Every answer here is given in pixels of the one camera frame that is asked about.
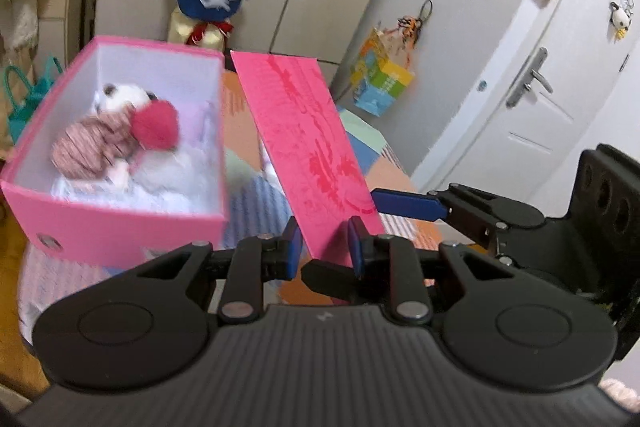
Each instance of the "red heart plush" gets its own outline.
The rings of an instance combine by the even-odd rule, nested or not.
[[[147,150],[165,151],[178,145],[178,112],[171,102],[152,100],[133,113],[131,134]]]

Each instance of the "open box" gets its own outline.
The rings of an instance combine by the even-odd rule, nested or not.
[[[56,81],[2,170],[2,191],[29,240],[63,259],[125,269],[144,262],[148,250],[172,250],[192,241],[216,247],[226,224],[222,73],[223,57],[211,50],[94,38]],[[92,110],[95,93],[106,84],[138,84],[183,111],[202,110],[213,181],[201,213],[106,208],[51,195],[60,177],[50,161],[52,144],[69,124]]]

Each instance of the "door handle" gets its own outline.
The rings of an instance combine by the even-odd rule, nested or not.
[[[546,48],[540,48],[533,57],[533,60],[520,70],[520,73],[518,73],[514,81],[515,88],[509,95],[509,98],[507,98],[507,108],[511,109],[518,104],[525,92],[532,89],[531,83],[534,80],[539,81],[549,93],[554,92],[554,88],[549,81],[538,71],[548,55],[549,53]]]

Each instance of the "tablecloth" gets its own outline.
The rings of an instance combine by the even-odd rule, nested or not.
[[[223,248],[233,248],[243,237],[259,233],[279,235],[291,209],[268,156],[261,147],[238,76],[223,76],[223,123],[229,222]],[[398,158],[378,131],[345,109],[339,110],[360,169],[370,190],[391,188],[414,191]],[[388,233],[411,239],[419,248],[436,249],[440,241],[431,223],[381,214]],[[301,265],[308,261],[303,259]],[[46,307],[63,297],[119,273],[108,266],[92,266],[50,257],[33,245],[25,253],[18,286],[18,311],[22,336],[30,341],[31,328]],[[311,292],[296,277],[291,282],[267,286],[266,302],[331,304],[326,296]]]

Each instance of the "panda keychain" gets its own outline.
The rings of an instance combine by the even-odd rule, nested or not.
[[[629,15],[616,3],[611,2],[609,4],[611,8],[611,24],[616,29],[616,38],[618,40],[624,39],[626,32],[629,31],[629,25],[631,19]]]

